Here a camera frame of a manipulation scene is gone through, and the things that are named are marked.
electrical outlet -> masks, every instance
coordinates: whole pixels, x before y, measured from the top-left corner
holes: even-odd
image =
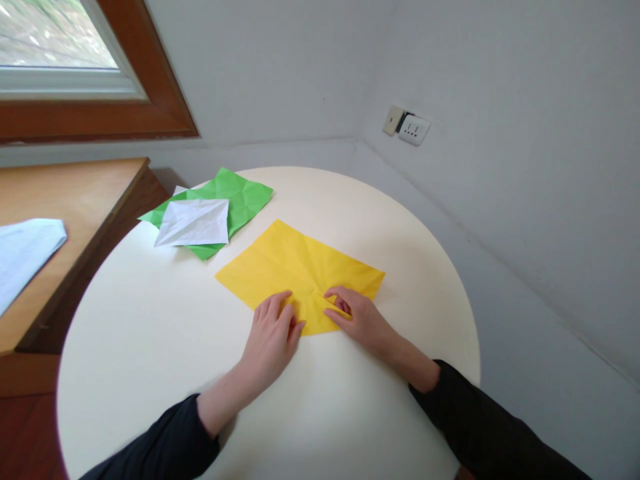
[[[425,139],[430,127],[430,121],[416,117],[415,115],[407,115],[404,122],[402,122],[399,135],[402,140],[417,147],[422,143],[422,140]]]
[[[383,131],[390,136],[394,136],[395,131],[398,129],[398,123],[400,123],[404,114],[405,110],[403,108],[397,107],[396,105],[392,106],[387,114]]]

person's left hand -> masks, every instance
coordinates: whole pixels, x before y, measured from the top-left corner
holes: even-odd
[[[253,325],[236,370],[247,382],[251,395],[257,397],[282,374],[291,361],[304,321],[296,321],[293,306],[282,302],[290,291],[276,293],[262,302],[253,314]]]

light blue paper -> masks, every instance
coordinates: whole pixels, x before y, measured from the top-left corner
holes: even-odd
[[[66,240],[62,220],[33,219],[0,227],[0,317]]]

window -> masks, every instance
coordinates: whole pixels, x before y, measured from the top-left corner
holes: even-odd
[[[143,0],[0,0],[0,142],[196,135]]]

wooden window frame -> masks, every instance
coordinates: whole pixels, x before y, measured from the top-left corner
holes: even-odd
[[[144,0],[97,0],[148,100],[0,101],[0,144],[198,137]]]

